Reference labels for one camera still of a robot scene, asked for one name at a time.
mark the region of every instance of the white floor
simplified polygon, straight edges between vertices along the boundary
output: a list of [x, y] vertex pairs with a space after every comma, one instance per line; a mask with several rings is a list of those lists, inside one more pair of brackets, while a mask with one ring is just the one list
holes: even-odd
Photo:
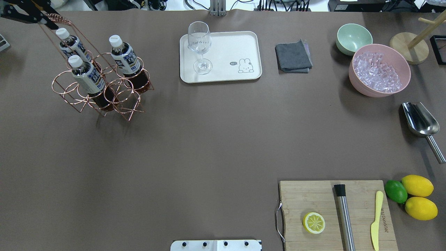
[[[58, 2], [61, 2], [61, 0], [52, 0], [52, 1], [56, 4], [56, 6], [57, 6]], [[187, 0], [187, 1], [189, 2], [190, 5], [192, 5], [196, 9], [204, 9], [203, 7], [194, 3], [192, 0]], [[209, 0], [195, 0], [195, 1], [206, 6], [207, 8], [210, 5]], [[229, 10], [235, 1], [236, 0], [227, 0], [226, 1], [226, 10]], [[249, 3], [238, 2], [234, 5], [233, 9], [253, 10], [254, 8], [256, 8], [259, 5], [259, 1], [260, 0], [253, 0], [252, 2], [249, 2]], [[329, 11], [328, 10], [328, 0], [309, 0], [309, 1], [310, 1], [309, 7], [310, 7], [311, 11], [319, 11], [319, 12]], [[418, 7], [421, 7], [423, 2], [424, 2], [424, 0], [415, 0], [415, 4]], [[290, 6], [290, 3], [285, 3], [285, 5], [288, 8]], [[98, 10], [107, 10], [107, 5], [102, 1], [96, 5], [96, 8]], [[85, 2], [83, 0], [68, 0], [68, 2], [64, 6], [59, 7], [57, 10], [60, 10], [60, 11], [71, 11], [71, 10], [89, 11], [90, 8], [88, 8], [88, 6], [85, 4]], [[187, 5], [184, 3], [184, 0], [168, 0], [166, 2], [166, 10], [190, 10], [190, 8], [187, 7]], [[285, 11], [285, 8], [283, 7], [283, 5], [277, 4], [277, 10]]]

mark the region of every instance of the yellow knife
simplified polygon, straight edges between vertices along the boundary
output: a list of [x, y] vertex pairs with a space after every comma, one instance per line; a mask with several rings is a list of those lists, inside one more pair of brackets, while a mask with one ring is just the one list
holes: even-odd
[[378, 229], [380, 228], [380, 215], [381, 207], [383, 206], [384, 194], [381, 191], [376, 192], [375, 197], [375, 221], [370, 226], [370, 233], [372, 235], [373, 248], [378, 251], [380, 246], [378, 245]]

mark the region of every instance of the yellow lemon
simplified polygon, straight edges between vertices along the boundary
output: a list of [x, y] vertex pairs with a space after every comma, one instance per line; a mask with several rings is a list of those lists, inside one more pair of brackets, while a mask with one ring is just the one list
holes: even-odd
[[407, 175], [401, 179], [401, 183], [406, 189], [408, 194], [412, 194], [419, 197], [427, 197], [432, 194], [434, 190], [434, 185], [430, 180], [423, 176], [418, 175]]
[[421, 221], [432, 220], [438, 214], [435, 203], [423, 197], [409, 198], [406, 200], [405, 209], [410, 216]]
[[325, 229], [325, 220], [322, 215], [311, 212], [304, 216], [303, 225], [308, 232], [312, 234], [320, 234]]

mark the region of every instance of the bunny drawing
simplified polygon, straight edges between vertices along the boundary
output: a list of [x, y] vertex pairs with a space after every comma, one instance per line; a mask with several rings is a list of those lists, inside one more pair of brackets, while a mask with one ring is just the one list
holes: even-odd
[[243, 72], [254, 72], [254, 67], [252, 67], [251, 60], [240, 59], [239, 61], [239, 73]]

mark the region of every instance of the wine glass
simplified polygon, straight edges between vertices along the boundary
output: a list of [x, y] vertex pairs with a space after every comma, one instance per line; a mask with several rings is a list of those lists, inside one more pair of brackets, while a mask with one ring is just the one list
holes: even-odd
[[189, 25], [187, 32], [188, 48], [201, 55], [201, 59], [195, 61], [194, 69], [198, 74], [208, 74], [212, 69], [212, 63], [203, 58], [203, 54], [211, 48], [211, 32], [206, 23], [201, 21]]

